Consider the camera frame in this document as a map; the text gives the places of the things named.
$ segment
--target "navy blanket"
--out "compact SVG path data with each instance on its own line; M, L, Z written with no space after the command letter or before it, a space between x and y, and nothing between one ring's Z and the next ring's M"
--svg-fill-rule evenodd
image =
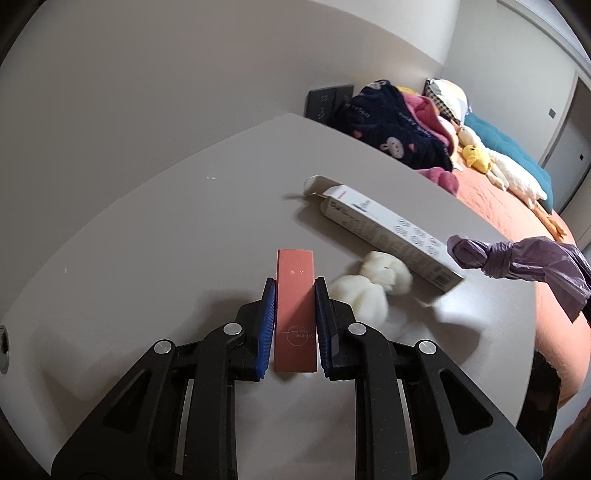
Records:
M387 80L364 87L336 112L329 125L415 170L452 170L446 146L416 123L402 93Z

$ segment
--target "pink blanket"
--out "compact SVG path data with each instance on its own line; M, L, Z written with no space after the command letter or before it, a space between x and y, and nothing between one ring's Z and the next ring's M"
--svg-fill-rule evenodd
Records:
M452 137L437 117L437 108L430 98L414 93L403 93L404 103L415 121L443 142L446 148L453 144Z
M431 180L433 183L439 185L446 192L451 193L454 197L459 187L457 177L450 171L445 171L441 167L423 168L415 170L419 175Z

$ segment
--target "checkered pillow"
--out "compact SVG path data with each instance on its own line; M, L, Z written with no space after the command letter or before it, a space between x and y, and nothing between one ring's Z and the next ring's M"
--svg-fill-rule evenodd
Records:
M443 118L463 125L466 113L471 111L464 91L452 82L427 79L424 95L433 100Z

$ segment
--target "stuffed bunny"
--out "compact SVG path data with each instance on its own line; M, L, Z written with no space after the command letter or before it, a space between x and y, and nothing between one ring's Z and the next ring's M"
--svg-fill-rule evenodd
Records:
M398 258L383 252L370 252L359 275L345 275L331 283L332 299L351 305L358 322L379 328L388 317L386 294L404 295L413 277Z

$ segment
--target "table surface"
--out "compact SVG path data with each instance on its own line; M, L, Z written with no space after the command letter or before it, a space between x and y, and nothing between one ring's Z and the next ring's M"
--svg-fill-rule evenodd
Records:
M356 273L371 246L302 198L316 174L342 181L445 241L503 240L453 196L389 156L288 114L213 145L110 205L43 266L5 316L0 407L35 458L74 429L155 341L201 339L260 298L277 249L314 251L317 276ZM382 332L435 340L512 421L531 369L533 284L480 271L425 306L391 302ZM353 478L352 382L322 371L236 387L241 479Z

